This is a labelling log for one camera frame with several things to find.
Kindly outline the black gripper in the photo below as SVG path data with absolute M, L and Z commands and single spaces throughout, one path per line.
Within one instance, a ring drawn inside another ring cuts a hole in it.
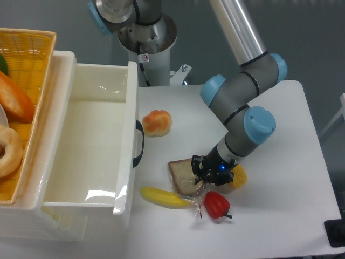
M 203 165 L 207 169 L 206 180 L 208 183 L 213 183 L 215 186 L 231 183 L 234 178 L 232 169 L 235 167 L 235 162 L 236 160 L 233 157 L 225 161 L 219 154 L 217 146 L 204 159 L 202 156 L 193 155 L 191 167 L 195 176 L 194 184 L 205 180 Z

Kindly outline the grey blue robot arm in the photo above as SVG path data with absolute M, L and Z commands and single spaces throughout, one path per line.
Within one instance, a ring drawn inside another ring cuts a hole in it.
M 268 53 L 242 1 L 212 1 L 211 6 L 241 68 L 235 78 L 210 78 L 201 88 L 206 106 L 227 134 L 206 156 L 194 155 L 195 182 L 217 186 L 233 180 L 233 169 L 275 131 L 273 115 L 249 102 L 285 79 L 287 65 Z M 140 86 L 167 86 L 170 48 L 176 41 L 174 21 L 161 1 L 90 1 L 88 10 L 104 35 L 117 33 L 131 61 L 137 63 Z

